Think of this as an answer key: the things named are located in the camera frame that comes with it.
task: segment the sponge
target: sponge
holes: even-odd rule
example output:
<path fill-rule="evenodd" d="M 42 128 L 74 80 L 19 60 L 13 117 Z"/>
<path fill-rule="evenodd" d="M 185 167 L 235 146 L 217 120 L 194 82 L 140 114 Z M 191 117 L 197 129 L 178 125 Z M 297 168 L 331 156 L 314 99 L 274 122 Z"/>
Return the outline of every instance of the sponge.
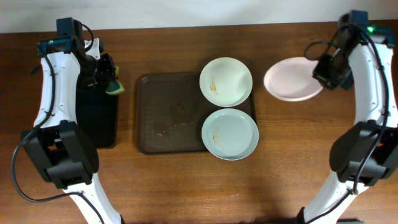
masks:
<path fill-rule="evenodd" d="M 117 67 L 117 66 L 115 66 L 115 67 L 116 67 L 116 75 L 118 75 L 119 67 Z M 125 90 L 124 90 L 123 84 L 118 79 L 110 81 L 105 90 L 105 92 L 109 95 L 118 95 L 124 91 Z"/>

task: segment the wooden table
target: wooden table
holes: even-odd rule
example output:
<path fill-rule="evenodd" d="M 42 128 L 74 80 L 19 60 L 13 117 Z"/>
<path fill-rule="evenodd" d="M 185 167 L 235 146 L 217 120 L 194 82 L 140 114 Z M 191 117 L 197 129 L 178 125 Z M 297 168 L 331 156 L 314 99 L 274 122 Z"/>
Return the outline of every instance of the wooden table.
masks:
<path fill-rule="evenodd" d="M 397 21 L 381 23 L 398 30 Z M 288 103 L 271 96 L 262 78 L 273 64 L 301 57 L 311 39 L 327 38 L 335 27 L 335 23 L 303 23 L 96 30 L 95 36 L 104 40 L 106 52 L 120 66 L 126 88 L 119 101 L 117 145 L 98 152 L 101 183 L 126 223 L 238 223 L 295 217 L 328 177 L 331 145 L 353 125 L 354 91 L 323 90 L 310 100 Z M 32 127 L 40 104 L 42 75 L 29 75 L 39 63 L 35 44 L 50 37 L 55 33 L 0 35 L 1 223 L 85 222 L 71 199 L 29 203 L 11 183 L 12 151 L 20 132 Z M 253 154 L 234 162 L 210 153 L 140 154 L 135 137 L 137 79 L 146 73 L 200 71 L 218 57 L 236 58 L 252 72 L 260 131 Z M 396 56 L 393 65 L 397 74 Z M 17 177 L 31 197 L 61 193 L 40 178 L 25 152 L 17 160 Z M 379 181 L 342 218 L 395 223 L 397 184 L 397 174 Z"/>

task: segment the white bowl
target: white bowl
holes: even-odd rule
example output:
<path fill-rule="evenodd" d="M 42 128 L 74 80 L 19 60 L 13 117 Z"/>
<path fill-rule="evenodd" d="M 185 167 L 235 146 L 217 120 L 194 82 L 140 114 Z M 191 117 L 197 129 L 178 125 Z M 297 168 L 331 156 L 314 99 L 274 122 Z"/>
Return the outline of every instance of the white bowl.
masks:
<path fill-rule="evenodd" d="M 213 155 L 234 161 L 254 151 L 259 142 L 259 130 L 249 115 L 227 108 L 207 117 L 201 129 L 201 138 Z"/>
<path fill-rule="evenodd" d="M 249 95 L 253 80 L 249 69 L 234 58 L 218 58 L 201 71 L 200 90 L 208 101 L 230 107 L 242 103 Z"/>
<path fill-rule="evenodd" d="M 264 86 L 274 97 L 283 101 L 303 101 L 323 90 L 318 80 L 312 78 L 317 61 L 304 57 L 288 58 L 268 69 Z"/>

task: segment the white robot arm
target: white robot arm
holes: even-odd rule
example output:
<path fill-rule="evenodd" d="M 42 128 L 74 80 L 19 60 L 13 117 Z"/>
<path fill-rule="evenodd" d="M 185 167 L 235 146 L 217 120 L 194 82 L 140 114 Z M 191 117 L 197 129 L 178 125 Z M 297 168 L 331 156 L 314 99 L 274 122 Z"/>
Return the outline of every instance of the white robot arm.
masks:
<path fill-rule="evenodd" d="M 348 17 L 351 21 L 346 22 L 355 21 L 356 17 L 360 16 L 358 14 L 361 14 L 363 18 L 364 13 L 365 12 L 353 11 Z M 353 38 L 363 38 L 361 34 L 358 35 L 358 33 L 356 33 L 355 29 L 352 32 L 357 35 Z M 380 145 L 384 144 L 384 148 L 379 149 L 379 155 L 373 155 L 373 157 L 370 158 L 367 163 L 368 169 L 362 173 L 361 181 L 358 183 L 356 188 L 357 192 L 352 192 L 354 189 L 354 177 L 356 171 L 358 170 L 360 162 L 365 160 L 359 155 L 366 152 L 369 149 L 369 145 L 374 141 L 375 134 L 371 134 L 371 132 L 375 132 L 375 129 L 382 127 L 385 111 L 389 112 L 387 115 L 387 123 L 385 124 L 386 128 L 389 128 L 390 130 L 388 135 L 392 137 L 392 135 L 396 134 L 398 111 L 391 77 L 391 60 L 393 51 L 391 43 L 388 43 L 385 38 L 380 39 L 379 34 L 379 41 L 382 43 L 375 43 L 374 45 L 376 46 L 381 59 L 382 67 L 380 68 L 371 44 L 366 44 L 362 42 L 362 40 L 359 40 L 360 43 L 353 44 L 353 49 L 349 49 L 347 45 L 344 45 L 344 41 L 338 40 L 338 42 L 339 41 L 340 45 L 343 44 L 343 48 L 345 48 L 343 50 L 344 52 L 340 52 L 340 54 L 338 52 L 334 58 L 329 57 L 329 55 L 325 58 L 321 58 L 317 68 L 314 70 L 314 77 L 321 83 L 325 84 L 326 87 L 334 88 L 333 84 L 327 83 L 326 80 L 329 79 L 329 82 L 333 82 L 333 80 L 331 80 L 333 79 L 332 77 L 340 75 L 341 71 L 344 69 L 335 70 L 329 66 L 338 67 L 343 64 L 341 62 L 343 61 L 342 58 L 346 58 L 349 68 L 352 71 L 355 86 L 356 117 L 354 128 L 348 131 L 333 145 L 330 157 L 332 170 L 329 178 L 315 199 L 300 212 L 298 220 L 301 221 L 301 223 L 336 223 L 341 214 L 360 193 L 367 190 L 369 186 L 374 185 L 378 179 L 388 178 L 391 172 L 395 170 L 396 163 L 398 162 L 392 162 L 392 160 L 396 160 L 396 158 L 394 158 L 394 155 L 391 153 L 391 147 L 395 148 L 396 142 L 389 143 L 388 139 L 383 139 L 383 142 L 380 143 Z M 328 64 L 328 71 L 327 74 L 322 74 L 324 69 L 326 69 L 326 67 L 324 67 L 325 63 Z M 383 67 L 387 86 L 384 86 L 383 84 L 383 74 L 380 71 Z M 385 107 L 386 88 L 388 89 L 389 95 L 388 110 L 386 110 Z M 360 126 L 365 125 L 371 125 L 372 127 L 360 128 Z M 388 144 L 390 144 L 390 149 L 386 148 L 386 145 Z"/>
<path fill-rule="evenodd" d="M 109 85 L 116 81 L 116 67 L 108 54 L 100 55 L 103 45 L 98 38 L 83 40 L 82 26 L 72 18 L 59 19 L 58 37 L 38 45 L 44 76 L 42 100 L 34 122 L 36 134 L 24 143 L 24 148 L 42 178 L 63 189 L 88 223 L 119 224 L 124 221 L 98 178 L 96 148 L 76 120 L 76 87 L 90 91 L 94 85 Z"/>

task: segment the brown tray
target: brown tray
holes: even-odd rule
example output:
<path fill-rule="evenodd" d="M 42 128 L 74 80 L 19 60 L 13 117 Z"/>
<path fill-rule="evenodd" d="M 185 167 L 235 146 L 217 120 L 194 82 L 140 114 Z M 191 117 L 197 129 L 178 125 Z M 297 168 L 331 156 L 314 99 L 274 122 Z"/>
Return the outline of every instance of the brown tray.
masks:
<path fill-rule="evenodd" d="M 143 154 L 207 151 L 201 127 L 222 109 L 201 93 L 198 72 L 151 74 L 137 86 L 137 147 Z M 253 93 L 233 108 L 256 122 Z"/>

